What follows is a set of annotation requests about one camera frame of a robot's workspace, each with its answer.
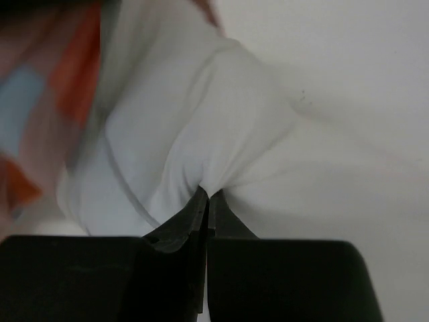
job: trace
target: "white wall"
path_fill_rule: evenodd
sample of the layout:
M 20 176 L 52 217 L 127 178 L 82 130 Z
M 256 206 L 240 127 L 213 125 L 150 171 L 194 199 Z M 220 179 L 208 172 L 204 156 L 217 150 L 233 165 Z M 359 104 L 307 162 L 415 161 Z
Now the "white wall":
M 282 71 L 297 110 L 429 170 L 429 1 L 216 1 L 227 34 Z

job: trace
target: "blue fabric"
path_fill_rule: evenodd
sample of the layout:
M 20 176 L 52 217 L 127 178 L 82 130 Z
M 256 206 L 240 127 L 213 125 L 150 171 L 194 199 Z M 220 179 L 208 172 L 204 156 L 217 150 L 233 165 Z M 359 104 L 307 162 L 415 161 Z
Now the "blue fabric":
M 21 66 L 0 82 L 0 151 L 17 158 L 19 143 L 32 109 L 45 89 L 45 80 Z

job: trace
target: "blurry clothing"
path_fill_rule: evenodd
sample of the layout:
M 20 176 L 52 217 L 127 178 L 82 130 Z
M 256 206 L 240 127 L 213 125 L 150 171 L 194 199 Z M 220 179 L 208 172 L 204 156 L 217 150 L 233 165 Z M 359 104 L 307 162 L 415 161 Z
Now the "blurry clothing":
M 99 3 L 58 6 L 0 29 L 2 216 L 55 195 L 93 103 L 100 14 Z

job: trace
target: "black plastic object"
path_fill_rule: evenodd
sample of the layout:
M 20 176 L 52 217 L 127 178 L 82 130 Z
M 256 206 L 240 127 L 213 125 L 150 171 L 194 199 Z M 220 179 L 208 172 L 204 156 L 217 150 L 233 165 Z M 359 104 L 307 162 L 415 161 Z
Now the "black plastic object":
M 348 243 L 258 239 L 222 192 L 199 189 L 143 238 L 12 237 L 0 321 L 383 321 Z

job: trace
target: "orange fabric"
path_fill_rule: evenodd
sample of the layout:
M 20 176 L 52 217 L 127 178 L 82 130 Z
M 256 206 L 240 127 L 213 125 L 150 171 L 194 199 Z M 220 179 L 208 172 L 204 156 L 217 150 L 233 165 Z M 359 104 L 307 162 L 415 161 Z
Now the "orange fabric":
M 18 205 L 28 205 L 42 195 L 42 192 L 25 178 L 14 163 L 6 161 L 6 173 L 9 209 L 14 209 Z
M 92 105 L 101 63 L 100 12 L 101 4 L 91 7 L 49 79 L 58 94 L 58 110 L 81 127 Z M 77 111 L 76 106 L 84 108 Z

